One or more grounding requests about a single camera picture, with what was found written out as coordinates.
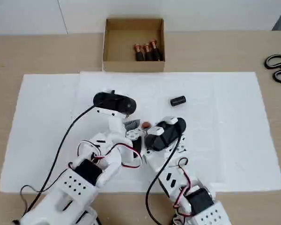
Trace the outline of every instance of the cardboard box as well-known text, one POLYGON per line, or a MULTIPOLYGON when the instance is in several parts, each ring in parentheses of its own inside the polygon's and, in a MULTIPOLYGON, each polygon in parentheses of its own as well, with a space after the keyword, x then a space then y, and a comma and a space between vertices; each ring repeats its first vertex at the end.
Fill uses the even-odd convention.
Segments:
POLYGON ((109 72, 163 72, 165 64, 163 19, 109 18, 104 34, 103 68, 109 72), (136 61, 135 44, 152 39, 163 61, 136 61))

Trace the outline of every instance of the white foam board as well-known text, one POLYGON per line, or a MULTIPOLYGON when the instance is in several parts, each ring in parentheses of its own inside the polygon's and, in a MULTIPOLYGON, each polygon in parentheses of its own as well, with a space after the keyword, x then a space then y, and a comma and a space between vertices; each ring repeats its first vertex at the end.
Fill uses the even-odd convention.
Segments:
MULTIPOLYGON (((280 168, 254 73, 81 72, 24 77, 0 191, 18 192, 24 184, 40 187, 67 126, 104 89, 136 100, 137 110, 130 119, 154 124, 167 115, 183 117, 189 169, 211 182, 216 191, 281 189, 280 168), (46 91, 48 85, 54 91, 46 91), (181 95, 187 104, 172 108, 169 99, 181 95)), ((79 121, 65 141, 52 180, 73 160, 80 140, 106 128, 105 116, 97 113, 90 112, 79 121)), ((149 171, 146 165, 139 170, 123 168, 102 192, 145 192, 154 176, 146 176, 149 171)), ((156 185, 153 191, 162 190, 156 185)))

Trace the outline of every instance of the black cylinder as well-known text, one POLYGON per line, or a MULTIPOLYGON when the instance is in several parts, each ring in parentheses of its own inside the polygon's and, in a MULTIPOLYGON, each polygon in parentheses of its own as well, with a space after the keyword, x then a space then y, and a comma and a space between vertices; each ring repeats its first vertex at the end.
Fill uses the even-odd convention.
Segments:
POLYGON ((151 52, 145 52, 145 59, 146 59, 146 61, 153 61, 152 53, 151 52))
POLYGON ((142 54, 142 52, 136 52, 135 58, 136 58, 136 61, 145 61, 144 55, 142 54))
POLYGON ((159 50, 157 48, 152 48, 153 61, 160 61, 159 50))
POLYGON ((171 106, 177 106, 186 102, 185 96, 176 97, 170 100, 171 106))

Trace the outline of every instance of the table surface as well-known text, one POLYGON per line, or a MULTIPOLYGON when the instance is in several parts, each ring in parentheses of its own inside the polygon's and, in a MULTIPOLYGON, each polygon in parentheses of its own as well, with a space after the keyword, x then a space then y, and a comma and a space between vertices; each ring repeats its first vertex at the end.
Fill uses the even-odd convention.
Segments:
MULTIPOLYGON (((173 32, 165 35, 165 45, 166 71, 257 73, 281 167, 281 84, 263 67, 265 57, 281 53, 281 31, 173 32)), ((0 172, 22 76, 100 71, 102 47, 102 34, 0 36, 0 172)), ((281 191, 220 193, 218 199, 234 225, 281 225, 281 191)), ((167 197, 151 195, 150 204, 168 224, 173 210, 167 197)), ((93 207, 103 225, 154 224, 144 194, 101 194, 93 207)), ((22 211, 18 195, 0 193, 0 225, 10 224, 22 211)))

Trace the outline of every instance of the small orange object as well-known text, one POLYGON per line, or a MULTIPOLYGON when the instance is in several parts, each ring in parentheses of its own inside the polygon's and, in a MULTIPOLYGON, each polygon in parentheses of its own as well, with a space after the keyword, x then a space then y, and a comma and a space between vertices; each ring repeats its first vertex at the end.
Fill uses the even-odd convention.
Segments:
POLYGON ((141 51, 141 46, 139 44, 135 44, 134 49, 137 53, 139 53, 141 51))
POLYGON ((145 52, 147 52, 147 53, 149 53, 150 52, 150 48, 149 48, 149 44, 148 43, 146 43, 146 44, 144 44, 144 51, 145 52))
POLYGON ((157 41, 155 39, 153 39, 150 44, 152 45, 152 48, 156 49, 157 48, 157 41))
POLYGON ((152 127, 152 125, 149 122, 143 122, 141 125, 141 128, 143 129, 148 129, 150 127, 152 127))

